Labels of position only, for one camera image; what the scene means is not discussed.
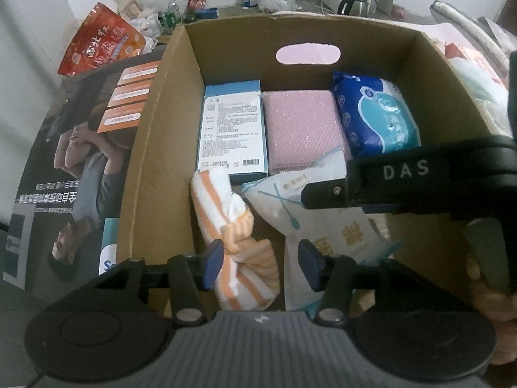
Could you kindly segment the orange striped towel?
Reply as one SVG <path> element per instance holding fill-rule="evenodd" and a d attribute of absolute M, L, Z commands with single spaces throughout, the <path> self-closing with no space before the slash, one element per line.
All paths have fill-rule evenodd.
<path fill-rule="evenodd" d="M 215 293 L 226 311 L 264 311 L 280 294 L 280 272 L 271 242 L 252 237 L 254 216 L 230 185 L 223 167 L 198 171 L 191 179 L 198 225 L 207 244 L 220 240 L 224 261 Z"/>

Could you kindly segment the blue wet wipes pack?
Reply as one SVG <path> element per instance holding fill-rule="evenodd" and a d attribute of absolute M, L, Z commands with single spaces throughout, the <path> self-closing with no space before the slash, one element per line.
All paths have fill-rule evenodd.
<path fill-rule="evenodd" d="M 418 126 L 394 83 L 336 72 L 331 92 L 352 157 L 377 156 L 421 145 Z"/>

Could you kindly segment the white cotton swab bag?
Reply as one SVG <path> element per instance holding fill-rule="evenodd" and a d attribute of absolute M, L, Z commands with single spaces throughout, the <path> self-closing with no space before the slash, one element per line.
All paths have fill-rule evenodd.
<path fill-rule="evenodd" d="M 375 222 L 360 208 L 305 209 L 301 192 L 313 182 L 342 179 L 346 175 L 341 148 L 325 154 L 311 167 L 278 173 L 242 185 L 242 194 L 256 212 L 286 238 L 284 249 L 284 300 L 288 311 L 315 312 L 322 298 L 314 292 L 298 264 L 298 243 L 307 239 L 325 256 L 346 255 L 360 265 L 373 265 L 397 251 Z"/>

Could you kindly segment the white plastic bag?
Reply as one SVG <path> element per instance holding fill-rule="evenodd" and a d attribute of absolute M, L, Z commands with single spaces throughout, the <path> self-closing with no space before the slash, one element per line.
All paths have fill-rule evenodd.
<path fill-rule="evenodd" d="M 500 79 L 475 60 L 455 57 L 448 60 L 460 76 L 489 128 L 496 134 L 513 137 L 507 114 L 508 90 Z"/>

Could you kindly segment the dark printed product box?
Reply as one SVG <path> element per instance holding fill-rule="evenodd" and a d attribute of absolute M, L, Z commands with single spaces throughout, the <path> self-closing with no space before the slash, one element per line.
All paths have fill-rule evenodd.
<path fill-rule="evenodd" d="M 54 302 L 115 266 L 132 147 L 164 52 L 63 81 L 18 187 L 4 281 Z"/>

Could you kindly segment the rolled white blanket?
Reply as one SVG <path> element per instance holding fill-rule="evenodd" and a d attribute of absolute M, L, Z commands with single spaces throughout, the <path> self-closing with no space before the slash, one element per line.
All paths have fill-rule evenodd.
<path fill-rule="evenodd" d="M 516 34 L 507 31 L 487 17 L 478 20 L 442 1 L 435 0 L 429 11 L 437 22 L 450 23 L 484 54 L 495 72 L 507 85 L 510 55 L 516 51 Z"/>

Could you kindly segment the blue white carton box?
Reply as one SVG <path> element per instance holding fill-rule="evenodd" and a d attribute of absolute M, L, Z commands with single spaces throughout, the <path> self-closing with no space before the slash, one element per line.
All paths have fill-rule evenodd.
<path fill-rule="evenodd" d="M 260 81 L 208 85 L 202 101 L 196 169 L 222 167 L 241 185 L 268 175 Z"/>

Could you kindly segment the pink wet wipes pack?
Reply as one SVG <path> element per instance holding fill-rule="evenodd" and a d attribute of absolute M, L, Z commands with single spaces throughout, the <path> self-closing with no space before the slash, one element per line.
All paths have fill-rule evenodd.
<path fill-rule="evenodd" d="M 476 49 L 464 47 L 454 42 L 444 46 L 444 54 L 449 63 L 461 74 L 482 83 L 493 83 L 499 87 L 507 87 L 501 80 L 485 56 Z"/>

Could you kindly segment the brown cardboard box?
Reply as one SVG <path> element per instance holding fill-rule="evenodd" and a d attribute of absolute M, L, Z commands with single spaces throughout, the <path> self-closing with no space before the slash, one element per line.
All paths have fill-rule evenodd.
<path fill-rule="evenodd" d="M 170 38 L 132 146 L 117 260 L 224 242 L 208 302 L 315 309 L 298 244 L 394 255 L 491 317 L 516 290 L 516 143 L 475 99 L 454 43 L 345 16 L 237 17 Z"/>

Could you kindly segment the red snack bag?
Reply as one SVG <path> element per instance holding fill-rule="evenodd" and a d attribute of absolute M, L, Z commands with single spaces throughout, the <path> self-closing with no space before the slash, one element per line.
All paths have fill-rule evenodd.
<path fill-rule="evenodd" d="M 97 3 L 72 38 L 57 73 L 72 77 L 143 53 L 144 36 L 102 3 Z"/>

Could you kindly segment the steel electric kettle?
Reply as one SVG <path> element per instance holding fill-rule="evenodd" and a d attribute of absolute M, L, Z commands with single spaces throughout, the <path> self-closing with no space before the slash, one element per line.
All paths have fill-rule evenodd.
<path fill-rule="evenodd" d="M 367 17 L 369 4 L 367 0 L 342 0 L 337 8 L 337 14 L 353 17 Z"/>

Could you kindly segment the pink round plush doll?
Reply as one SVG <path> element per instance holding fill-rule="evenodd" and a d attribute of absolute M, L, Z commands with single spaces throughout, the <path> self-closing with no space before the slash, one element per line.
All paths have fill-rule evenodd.
<path fill-rule="evenodd" d="M 516 361 L 516 294 L 495 286 L 473 252 L 465 256 L 465 269 L 470 279 L 473 306 L 491 321 L 496 332 L 496 346 L 491 364 L 504 365 Z"/>

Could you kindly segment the pink glitter sponge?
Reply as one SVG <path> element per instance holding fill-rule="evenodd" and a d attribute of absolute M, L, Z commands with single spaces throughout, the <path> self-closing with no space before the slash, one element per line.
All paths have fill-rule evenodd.
<path fill-rule="evenodd" d="M 262 101 L 269 173 L 303 170 L 336 149 L 351 158 L 330 91 L 268 91 Z"/>

